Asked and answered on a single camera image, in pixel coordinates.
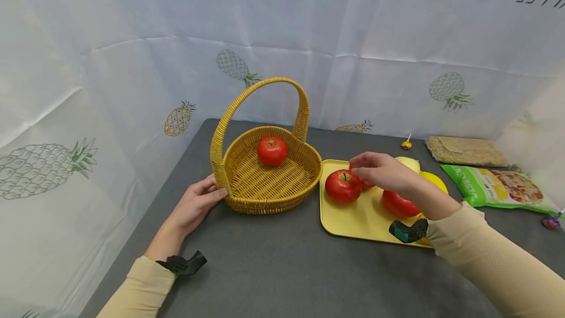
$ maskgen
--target wicker basket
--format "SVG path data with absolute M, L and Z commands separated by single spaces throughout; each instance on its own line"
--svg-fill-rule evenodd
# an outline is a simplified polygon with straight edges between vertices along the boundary
M 222 155 L 224 135 L 235 110 L 257 89 L 284 81 L 293 85 L 300 96 L 300 106 L 292 133 L 276 126 L 253 128 L 240 135 Z M 287 78 L 270 78 L 248 87 L 226 111 L 212 138 L 210 158 L 218 187 L 228 191 L 226 203 L 245 214 L 273 214 L 300 205 L 320 181 L 321 157 L 306 143 L 308 132 L 308 97 L 302 87 Z M 263 138 L 282 139 L 288 154 L 282 165 L 264 166 L 257 158 L 257 145 Z

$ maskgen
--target pineapple print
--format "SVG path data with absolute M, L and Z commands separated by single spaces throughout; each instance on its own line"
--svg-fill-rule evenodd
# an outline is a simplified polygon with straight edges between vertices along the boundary
M 458 109 L 467 109 L 468 105 L 474 105 L 471 102 L 471 95 L 462 95 L 465 83 L 461 75 L 458 73 L 447 73 L 438 77 L 430 85 L 430 95 L 438 101 L 445 101 L 443 109 L 448 112 L 457 112 Z
M 182 101 L 181 106 L 175 109 L 165 121 L 165 134 L 168 136 L 179 136 L 184 133 L 190 123 L 190 112 L 196 110 L 196 105 L 189 101 Z
M 37 318 L 39 317 L 39 313 L 35 313 L 34 311 L 27 311 L 26 314 L 22 315 L 22 318 Z
M 59 144 L 27 145 L 0 158 L 0 197 L 27 198 L 59 187 L 74 172 L 88 178 L 97 148 L 86 138 L 73 150 Z
M 232 50 L 222 50 L 216 57 L 216 64 L 227 76 L 243 81 L 246 88 L 263 79 L 263 76 L 249 74 L 248 66 Z
M 371 121 L 365 120 L 363 124 L 350 124 L 343 125 L 337 128 L 336 132 L 350 132 L 350 133 L 364 133 L 373 129 L 374 124 Z

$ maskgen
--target yellow plastic tray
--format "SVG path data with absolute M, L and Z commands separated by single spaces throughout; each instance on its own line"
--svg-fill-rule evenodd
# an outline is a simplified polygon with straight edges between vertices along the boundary
M 383 190 L 372 187 L 363 191 L 356 202 L 341 206 L 334 204 L 326 194 L 326 178 L 330 173 L 349 168 L 349 162 L 338 159 L 325 159 L 320 179 L 320 221 L 327 232 L 336 236 L 353 237 L 354 239 L 370 239 L 388 243 L 404 244 L 431 248 L 422 240 L 414 243 L 402 243 L 388 232 L 390 224 L 395 220 L 381 205 Z M 417 216 L 402 220 L 406 225 L 413 225 Z

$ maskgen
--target plastic bag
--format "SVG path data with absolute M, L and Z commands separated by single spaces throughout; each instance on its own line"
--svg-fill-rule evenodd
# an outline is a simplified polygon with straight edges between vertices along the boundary
M 472 207 L 522 208 L 557 214 L 557 206 L 525 174 L 441 165 Z

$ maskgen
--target beige sleeve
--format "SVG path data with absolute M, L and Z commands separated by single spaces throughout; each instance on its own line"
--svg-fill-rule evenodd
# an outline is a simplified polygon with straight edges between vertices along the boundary
M 427 239 L 436 254 L 475 284 L 505 317 L 563 317 L 565 281 L 488 226 L 482 212 L 463 204 L 448 218 L 428 221 Z
M 142 256 L 97 318 L 155 318 L 176 275 Z

